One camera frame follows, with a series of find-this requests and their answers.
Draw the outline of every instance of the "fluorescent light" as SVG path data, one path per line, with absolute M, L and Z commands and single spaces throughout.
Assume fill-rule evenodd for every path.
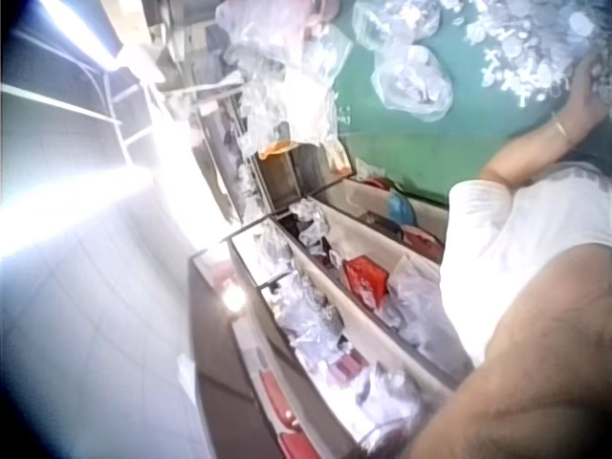
M 60 234 L 151 181 L 148 169 L 129 165 L 40 186 L 0 207 L 0 259 Z
M 244 291 L 236 284 L 231 282 L 223 292 L 223 302 L 233 313 L 239 313 L 247 303 L 247 297 Z
M 113 72 L 119 68 L 117 61 L 104 48 L 78 15 L 59 0 L 40 0 L 55 25 L 84 53 L 104 70 Z

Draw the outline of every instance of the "plastic bag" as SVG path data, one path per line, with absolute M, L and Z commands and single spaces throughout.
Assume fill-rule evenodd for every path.
M 272 278 L 291 269 L 293 256 L 287 240 L 272 222 L 266 220 L 261 226 L 258 239 L 259 265 Z
M 302 199 L 298 203 L 291 204 L 289 211 L 294 213 L 301 222 L 313 222 L 310 227 L 299 234 L 299 242 L 309 248 L 313 255 L 324 254 L 320 242 L 321 238 L 329 232 L 329 225 L 317 202 L 312 199 Z
M 302 70 L 287 69 L 283 103 L 290 138 L 321 145 L 338 137 L 335 93 Z
M 356 179 L 360 182 L 365 182 L 367 179 L 386 177 L 386 170 L 368 164 L 361 158 L 355 158 L 355 169 L 357 170 Z
M 351 385 L 357 389 L 357 405 L 376 426 L 398 420 L 410 426 L 426 411 L 419 388 L 402 370 L 387 372 L 377 363 L 363 370 Z
M 423 121 L 437 121 L 452 105 L 450 79 L 424 46 L 395 48 L 377 56 L 372 85 L 384 106 L 404 110 Z
M 404 256 L 389 276 L 390 300 L 404 316 L 399 335 L 456 381 L 472 364 L 442 305 L 439 274 L 426 261 Z
M 238 190 L 243 196 L 252 195 L 257 191 L 257 182 L 249 166 L 244 163 L 238 166 Z
M 313 29 L 312 34 L 312 38 L 304 44 L 302 68 L 329 87 L 342 70 L 353 49 L 353 42 L 331 24 Z
M 280 281 L 281 302 L 274 316 L 309 367 L 339 357 L 338 341 L 344 325 L 338 310 L 312 281 L 292 273 Z
M 391 40 L 406 46 L 432 36 L 440 26 L 437 0 L 358 0 L 353 8 L 353 29 L 365 48 L 381 52 Z
M 312 12 L 313 4 L 303 0 L 227 0 L 217 7 L 215 20 L 232 44 L 299 66 Z
M 242 212 L 242 220 L 248 224 L 264 216 L 264 205 L 261 197 L 257 194 L 245 197 L 245 211 Z

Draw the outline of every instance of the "wall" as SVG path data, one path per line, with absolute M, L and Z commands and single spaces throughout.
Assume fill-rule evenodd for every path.
M 14 37 L 3 45 L 3 82 L 102 110 L 78 67 Z M 3 94 L 3 205 L 122 164 L 111 124 Z M 59 457 L 206 457 L 177 381 L 189 249 L 158 195 L 152 186 L 0 261 L 2 382 Z

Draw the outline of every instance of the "man's hand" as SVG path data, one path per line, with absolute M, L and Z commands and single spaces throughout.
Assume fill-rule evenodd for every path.
M 592 90 L 591 69 L 600 60 L 591 52 L 574 72 L 570 97 L 559 112 L 558 119 L 572 144 L 582 141 L 607 115 L 607 108 Z

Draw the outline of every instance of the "green tabletop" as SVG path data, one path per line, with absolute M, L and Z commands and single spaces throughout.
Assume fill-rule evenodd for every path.
M 355 41 L 354 3 L 342 1 L 336 24 Z M 457 27 L 451 24 L 457 14 L 444 11 L 438 32 L 420 42 L 452 80 L 454 102 L 441 120 L 424 122 L 385 108 L 370 82 L 374 54 L 357 41 L 335 83 L 339 112 L 346 119 L 350 114 L 350 123 L 341 123 L 339 130 L 351 154 L 385 168 L 408 190 L 441 203 L 454 184 L 476 176 L 503 142 L 549 119 L 562 104 L 549 98 L 520 108 L 514 93 L 483 88 L 487 41 L 471 46 L 464 40 L 466 24 L 475 16 L 472 5 L 460 15 L 467 21 Z

